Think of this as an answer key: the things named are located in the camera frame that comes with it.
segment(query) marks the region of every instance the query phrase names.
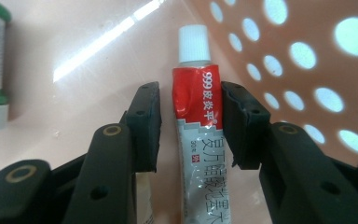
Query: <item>metal screw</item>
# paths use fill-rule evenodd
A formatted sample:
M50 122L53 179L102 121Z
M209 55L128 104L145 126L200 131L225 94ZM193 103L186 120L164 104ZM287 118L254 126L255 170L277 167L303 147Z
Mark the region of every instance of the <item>metal screw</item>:
M289 125L283 125L279 127L279 130L283 133L290 133L290 134L296 134L298 133L298 130L292 126Z
M23 165L10 171L10 173L7 174L5 180L11 184L19 183L34 175L36 170L37 168L34 165Z
M112 126L109 126L105 129L103 129L103 134L106 136L113 136L118 133L121 133L121 128L120 128L120 126L117 126L117 125L112 125Z

